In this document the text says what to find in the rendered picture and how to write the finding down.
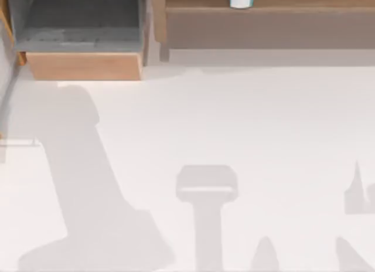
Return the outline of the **open drawer grey pierced inside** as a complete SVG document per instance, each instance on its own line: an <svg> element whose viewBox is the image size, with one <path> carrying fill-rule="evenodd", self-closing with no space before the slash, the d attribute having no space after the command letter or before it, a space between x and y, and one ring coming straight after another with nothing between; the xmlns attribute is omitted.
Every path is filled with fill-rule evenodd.
<svg viewBox="0 0 375 272"><path fill-rule="evenodd" d="M136 53L146 0L8 0L16 52Z"/></svg>

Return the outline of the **pale wooden drawer front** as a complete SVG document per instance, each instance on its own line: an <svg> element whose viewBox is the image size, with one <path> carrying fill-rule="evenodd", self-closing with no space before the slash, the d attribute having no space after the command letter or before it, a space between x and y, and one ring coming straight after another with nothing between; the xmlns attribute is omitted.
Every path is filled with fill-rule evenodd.
<svg viewBox="0 0 375 272"><path fill-rule="evenodd" d="M27 52L36 80L141 80L142 53L43 53Z"/></svg>

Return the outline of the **wooden open shelf unit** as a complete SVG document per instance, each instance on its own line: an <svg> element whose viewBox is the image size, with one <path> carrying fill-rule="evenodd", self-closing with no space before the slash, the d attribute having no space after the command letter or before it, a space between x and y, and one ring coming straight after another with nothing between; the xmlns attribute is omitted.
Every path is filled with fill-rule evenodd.
<svg viewBox="0 0 375 272"><path fill-rule="evenodd" d="M151 0L160 58L172 49L375 49L375 0Z"/></svg>

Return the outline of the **wooden cupboard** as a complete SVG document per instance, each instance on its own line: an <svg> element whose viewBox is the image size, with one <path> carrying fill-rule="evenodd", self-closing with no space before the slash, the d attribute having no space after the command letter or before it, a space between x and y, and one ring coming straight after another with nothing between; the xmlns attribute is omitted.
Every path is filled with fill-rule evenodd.
<svg viewBox="0 0 375 272"><path fill-rule="evenodd" d="M4 23L5 30L11 40L12 46L14 46L15 40L12 31L11 14L9 10L8 0L0 0L0 19ZM17 52L16 56L18 65L24 66L27 63L25 52Z"/></svg>

